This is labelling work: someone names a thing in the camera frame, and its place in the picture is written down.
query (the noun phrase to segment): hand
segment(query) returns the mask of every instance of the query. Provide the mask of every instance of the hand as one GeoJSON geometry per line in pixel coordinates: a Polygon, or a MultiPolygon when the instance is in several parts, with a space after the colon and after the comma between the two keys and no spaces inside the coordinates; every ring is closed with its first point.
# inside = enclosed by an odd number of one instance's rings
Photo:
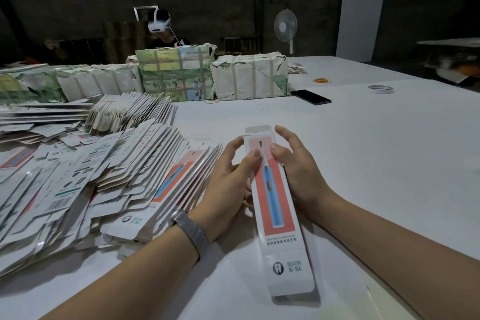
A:
{"type": "Polygon", "coordinates": [[[243,136],[239,136],[225,146],[213,166],[203,200],[189,214],[205,231],[209,242],[217,239],[233,223],[247,191],[247,180],[262,162],[260,151],[255,149],[239,165],[233,166],[232,159],[242,145],[243,136]]]}
{"type": "Polygon", "coordinates": [[[315,159],[297,135],[279,125],[275,126],[275,132],[285,138],[293,152],[275,143],[270,145],[270,152],[274,159],[284,166],[293,197],[310,217],[310,214],[314,215],[318,211],[319,204],[330,200],[336,194],[325,182],[315,159]]]}

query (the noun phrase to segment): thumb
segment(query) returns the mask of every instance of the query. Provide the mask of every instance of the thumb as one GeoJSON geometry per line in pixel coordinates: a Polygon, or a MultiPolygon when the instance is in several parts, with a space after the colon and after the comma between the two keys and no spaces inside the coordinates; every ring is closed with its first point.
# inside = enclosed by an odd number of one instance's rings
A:
{"type": "Polygon", "coordinates": [[[250,174],[258,168],[262,161],[260,151],[258,149],[254,149],[247,154],[238,165],[235,172],[237,175],[240,174],[242,176],[242,180],[246,180],[250,174]]]}
{"type": "Polygon", "coordinates": [[[274,159],[279,161],[282,165],[288,164],[293,158],[293,153],[290,149],[279,146],[277,143],[272,143],[270,145],[270,153],[274,159]]]}

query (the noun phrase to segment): electric toothbrush packaging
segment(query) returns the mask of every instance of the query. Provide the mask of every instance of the electric toothbrush packaging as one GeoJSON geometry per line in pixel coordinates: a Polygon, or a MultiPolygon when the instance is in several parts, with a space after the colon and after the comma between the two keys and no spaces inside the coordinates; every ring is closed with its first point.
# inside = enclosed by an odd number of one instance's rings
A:
{"type": "Polygon", "coordinates": [[[268,291],[272,296],[311,292],[314,276],[285,171],[270,153],[275,135],[269,125],[246,128],[245,134],[247,153],[257,148],[262,157],[251,192],[268,291]]]}

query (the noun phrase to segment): watch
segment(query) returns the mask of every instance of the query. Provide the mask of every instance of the watch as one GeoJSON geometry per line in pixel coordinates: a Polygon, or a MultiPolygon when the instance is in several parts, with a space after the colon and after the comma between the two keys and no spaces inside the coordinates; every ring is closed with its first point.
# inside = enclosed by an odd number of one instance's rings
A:
{"type": "Polygon", "coordinates": [[[209,242],[204,231],[198,224],[190,218],[182,209],[175,210],[170,219],[173,225],[178,224],[185,234],[190,238],[198,252],[198,260],[205,254],[208,249],[209,242]]]}

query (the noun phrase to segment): wrapped package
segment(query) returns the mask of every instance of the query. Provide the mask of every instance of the wrapped package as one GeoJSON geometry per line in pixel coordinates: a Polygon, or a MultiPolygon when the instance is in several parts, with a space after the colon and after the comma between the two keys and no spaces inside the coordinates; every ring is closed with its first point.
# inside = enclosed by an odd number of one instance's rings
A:
{"type": "Polygon", "coordinates": [[[206,43],[136,51],[145,92],[165,93],[174,102],[212,99],[216,49],[206,43]]]}
{"type": "Polygon", "coordinates": [[[143,92],[138,66],[132,63],[56,66],[57,80],[69,102],[97,94],[143,92]]]}
{"type": "Polygon", "coordinates": [[[61,103],[66,100],[53,66],[30,65],[0,70],[0,103],[32,100],[42,103],[61,103]]]}
{"type": "Polygon", "coordinates": [[[226,55],[212,63],[213,86],[219,100],[286,96],[287,57],[280,52],[226,55]]]}

